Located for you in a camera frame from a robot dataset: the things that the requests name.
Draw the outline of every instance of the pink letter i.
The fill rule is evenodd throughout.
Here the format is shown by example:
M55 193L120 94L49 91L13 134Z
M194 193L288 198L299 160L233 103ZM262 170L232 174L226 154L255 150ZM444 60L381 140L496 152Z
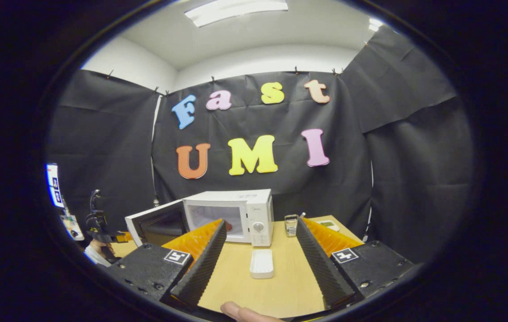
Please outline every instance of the pink letter i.
M312 128L301 132L301 135L307 140L307 149L309 150L309 160L307 165L317 167L318 165L327 165L329 158L323 153L321 144L321 135L323 131L319 128Z

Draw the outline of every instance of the metal cup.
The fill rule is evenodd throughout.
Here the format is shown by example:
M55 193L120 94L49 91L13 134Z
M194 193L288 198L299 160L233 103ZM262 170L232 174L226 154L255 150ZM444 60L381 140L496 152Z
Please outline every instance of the metal cup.
M284 224L286 229L286 235L288 237L294 237L297 230L298 215L287 215L284 217Z

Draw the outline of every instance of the microwave control knob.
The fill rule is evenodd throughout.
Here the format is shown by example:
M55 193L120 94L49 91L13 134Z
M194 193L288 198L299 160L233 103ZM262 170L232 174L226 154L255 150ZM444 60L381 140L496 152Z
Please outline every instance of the microwave control knob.
M264 229L264 224L261 222L254 222L254 229L256 229L256 232L261 232L262 229Z

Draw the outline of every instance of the microwave window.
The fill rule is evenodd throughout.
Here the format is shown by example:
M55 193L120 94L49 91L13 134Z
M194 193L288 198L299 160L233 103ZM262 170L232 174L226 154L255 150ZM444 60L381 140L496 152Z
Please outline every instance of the microwave window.
M182 216L182 210L177 208L141 221L141 239L158 246L174 240L186 233Z
M243 237L239 207L188 206L188 220L198 228L223 218L227 224L227 236Z

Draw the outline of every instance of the foam letter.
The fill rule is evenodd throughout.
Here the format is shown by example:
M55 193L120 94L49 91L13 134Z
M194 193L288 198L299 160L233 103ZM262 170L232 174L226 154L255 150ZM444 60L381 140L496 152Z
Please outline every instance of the foam letter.
M228 145L232 148L232 169L228 171L231 175L244 174L242 162L249 173L254 171L256 162L260 164L256 169L259 173L272 173L278 171L278 166L274 163L274 152L272 150L273 135L262 135L256 140L254 149L250 149L244 139L232 139Z
M231 94L227 90L219 90L210 94L211 100L209 100L206 104L206 108L209 110L216 110L219 108L220 110L227 110L232 106L230 103Z
M305 88L309 88L309 94L311 95L311 98L315 100L318 103L327 103L329 102L329 96L324 96L323 92L321 92L322 89L325 89L325 84L320 84L317 80L312 80L303 86Z
M210 145L208 143L201 143L196 145L198 150L198 168L190 168L190 151L192 147L190 145L183 145L176 149L178 154L178 173L186 179L198 179L202 177L208 169L208 149Z
M281 89L282 84L279 82L266 82L260 89L263 94L262 102L264 102L264 104L276 104L283 101L286 96Z
M309 150L309 160L307 165L317 167L318 165L327 165L329 158L323 153L321 144L321 135L323 131L318 128L312 128L301 132L301 135L307 140L307 150Z
M196 96L189 95L172 108L172 112L176 113L176 117L180 122L178 126L179 129L182 130L194 121L194 116L190 116L190 113L194 113L194 105L192 102L195 100Z

